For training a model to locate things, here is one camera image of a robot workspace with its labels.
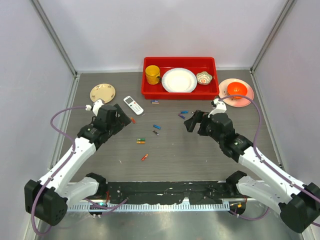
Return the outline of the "white remote control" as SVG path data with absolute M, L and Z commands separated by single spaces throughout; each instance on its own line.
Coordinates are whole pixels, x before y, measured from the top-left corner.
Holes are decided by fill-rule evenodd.
M 144 112 L 144 109 L 131 96 L 125 97 L 123 101 L 137 116 L 141 115 Z

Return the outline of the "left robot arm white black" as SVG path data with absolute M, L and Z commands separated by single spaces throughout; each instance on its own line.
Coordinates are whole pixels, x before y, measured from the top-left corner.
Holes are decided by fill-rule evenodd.
M 80 167 L 112 136 L 131 123 L 131 119 L 118 105 L 104 104 L 97 100 L 84 109 L 93 112 L 91 122 L 83 126 L 70 149 L 39 180 L 29 180 L 24 186 L 25 210 L 31 215 L 31 223 L 40 219 L 56 226 L 67 209 L 93 196 L 100 200 L 107 192 L 106 179 L 95 173 L 87 174 L 81 181 L 69 182 Z

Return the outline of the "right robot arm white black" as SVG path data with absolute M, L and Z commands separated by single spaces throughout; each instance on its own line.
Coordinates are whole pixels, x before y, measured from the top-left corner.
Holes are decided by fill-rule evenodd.
M 233 198 L 245 195 L 266 205 L 277 214 L 287 227 L 303 233 L 320 216 L 320 188 L 313 182 L 305 184 L 270 161 L 245 136 L 237 133 L 226 113 L 209 114 L 197 110 L 184 121 L 186 130 L 215 140 L 221 151 L 235 162 L 246 167 L 263 183 L 236 172 L 228 179 L 226 193 Z

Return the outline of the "green battery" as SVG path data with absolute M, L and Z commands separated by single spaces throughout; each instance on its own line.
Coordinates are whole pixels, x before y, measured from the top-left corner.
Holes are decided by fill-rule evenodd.
M 146 140 L 145 138 L 137 138 L 137 139 L 136 139 L 136 141 L 138 141 L 138 142 L 139 142 L 139 141 L 145 141 L 145 140 Z

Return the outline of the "cream floral plate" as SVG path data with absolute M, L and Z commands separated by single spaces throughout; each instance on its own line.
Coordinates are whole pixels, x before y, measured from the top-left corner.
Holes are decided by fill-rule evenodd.
M 115 95 L 116 90 L 112 85 L 108 83 L 101 83 L 92 88 L 89 97 L 93 103 L 97 100 L 103 100 L 106 104 L 112 101 Z

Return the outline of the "red orange battery front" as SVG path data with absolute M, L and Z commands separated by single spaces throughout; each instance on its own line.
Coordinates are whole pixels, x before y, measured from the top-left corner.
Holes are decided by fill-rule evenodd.
M 149 155 L 146 154 L 145 156 L 142 157 L 141 161 L 144 161 Z

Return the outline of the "small patterned bowl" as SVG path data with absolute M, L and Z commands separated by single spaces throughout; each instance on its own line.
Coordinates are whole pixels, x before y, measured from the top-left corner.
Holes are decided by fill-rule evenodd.
M 210 75 L 207 71 L 202 71 L 196 74 L 197 83 L 200 85 L 208 85 L 211 83 L 213 76 Z

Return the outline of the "pink plate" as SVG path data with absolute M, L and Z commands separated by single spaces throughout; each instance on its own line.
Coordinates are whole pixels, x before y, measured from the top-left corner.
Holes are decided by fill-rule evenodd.
M 245 97 L 247 97 L 247 98 L 249 98 L 251 100 L 254 99 L 254 96 L 255 96 L 254 91 L 253 91 L 252 87 L 248 83 L 246 83 L 243 80 L 237 79 L 237 78 L 228 78 L 228 79 L 223 80 L 218 86 L 219 87 L 219 97 L 220 98 L 224 98 L 226 96 L 232 96 L 232 97 L 225 98 L 223 100 L 224 103 L 229 105 L 229 106 L 231 106 L 231 107 L 236 107 L 236 108 L 246 107 L 249 104 L 251 104 L 251 101 L 246 99 L 246 98 L 244 98 L 243 95 L 242 95 L 241 99 L 235 99 L 235 98 L 233 98 L 233 95 L 228 95 L 227 87 L 232 82 L 239 82 L 239 83 L 244 84 L 247 87 L 247 94 L 246 94 Z

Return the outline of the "white plate in tray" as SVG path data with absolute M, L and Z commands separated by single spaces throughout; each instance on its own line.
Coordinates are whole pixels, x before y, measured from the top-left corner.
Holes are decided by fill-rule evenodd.
M 191 93 L 198 84 L 194 73 L 179 67 L 168 70 L 162 76 L 161 83 L 169 93 Z

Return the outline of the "orange bowl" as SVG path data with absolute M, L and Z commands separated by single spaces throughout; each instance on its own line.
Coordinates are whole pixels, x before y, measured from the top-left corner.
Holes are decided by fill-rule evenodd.
M 248 93 L 247 87 L 241 82 L 231 82 L 227 86 L 228 95 L 234 95 L 234 99 L 241 99 L 242 96 L 246 96 Z

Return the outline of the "yellow mug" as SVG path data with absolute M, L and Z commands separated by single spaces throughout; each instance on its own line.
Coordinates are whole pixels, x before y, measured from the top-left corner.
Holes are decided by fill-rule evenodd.
M 145 69 L 145 76 L 150 85 L 156 85 L 161 81 L 160 68 L 156 65 L 149 65 Z

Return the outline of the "red plastic tray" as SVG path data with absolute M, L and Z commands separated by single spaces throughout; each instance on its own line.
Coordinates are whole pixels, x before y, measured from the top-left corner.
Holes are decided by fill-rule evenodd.
M 150 84 L 146 69 L 159 68 L 160 82 Z M 220 93 L 213 57 L 147 56 L 143 62 L 141 94 L 149 100 L 213 100 Z

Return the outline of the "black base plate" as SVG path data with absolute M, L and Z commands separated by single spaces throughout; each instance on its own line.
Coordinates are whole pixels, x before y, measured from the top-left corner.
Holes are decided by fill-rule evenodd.
M 220 204 L 222 199 L 242 198 L 234 187 L 219 181 L 136 181 L 108 182 L 94 199 L 132 205 L 174 205 L 185 198 L 191 205 Z

